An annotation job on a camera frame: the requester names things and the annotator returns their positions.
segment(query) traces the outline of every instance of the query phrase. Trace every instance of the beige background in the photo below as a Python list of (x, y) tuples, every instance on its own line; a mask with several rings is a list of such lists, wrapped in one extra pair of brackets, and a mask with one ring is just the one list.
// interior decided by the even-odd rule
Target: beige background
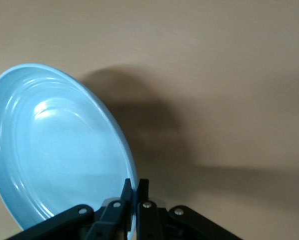
[(299, 0), (0, 1), (0, 74), (27, 62), (104, 101), (167, 207), (299, 239)]

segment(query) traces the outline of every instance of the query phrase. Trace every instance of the beige surface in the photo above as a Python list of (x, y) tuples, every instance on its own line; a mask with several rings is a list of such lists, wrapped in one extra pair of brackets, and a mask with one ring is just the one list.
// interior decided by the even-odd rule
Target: beige surface
[(169, 208), (299, 239), (299, 1), (0, 1), (0, 73), (26, 62), (105, 102)]

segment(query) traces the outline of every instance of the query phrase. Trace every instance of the silver screw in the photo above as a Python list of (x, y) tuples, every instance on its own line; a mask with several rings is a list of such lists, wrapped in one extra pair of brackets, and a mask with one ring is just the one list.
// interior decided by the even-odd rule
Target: silver screw
[(78, 210), (79, 214), (86, 214), (87, 212), (88, 212), (88, 210), (85, 207), (83, 207), (80, 210)]
[(184, 214), (184, 211), (183, 211), (181, 208), (176, 208), (175, 211), (174, 211), (174, 213), (175, 213), (176, 215), (183, 215), (183, 214)]
[(149, 209), (151, 206), (152, 206), (152, 204), (149, 201), (146, 201), (146, 202), (143, 203), (143, 207), (146, 208), (146, 209)]
[(119, 208), (120, 206), (121, 206), (121, 203), (119, 201), (113, 203), (114, 208)]

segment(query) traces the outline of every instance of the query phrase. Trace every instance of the plate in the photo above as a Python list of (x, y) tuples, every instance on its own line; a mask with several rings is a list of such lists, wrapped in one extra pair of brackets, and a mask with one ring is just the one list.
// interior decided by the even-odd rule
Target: plate
[(135, 190), (128, 144), (87, 88), (35, 63), (0, 76), (0, 196), (22, 229), (78, 204), (96, 211), (126, 178)]

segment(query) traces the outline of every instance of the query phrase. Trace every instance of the blue plate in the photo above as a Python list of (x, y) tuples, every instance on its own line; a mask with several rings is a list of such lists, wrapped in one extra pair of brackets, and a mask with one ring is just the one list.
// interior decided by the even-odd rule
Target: blue plate
[(126, 178), (136, 189), (128, 144), (89, 90), (34, 63), (0, 76), (0, 196), (21, 228), (78, 204), (97, 210)]

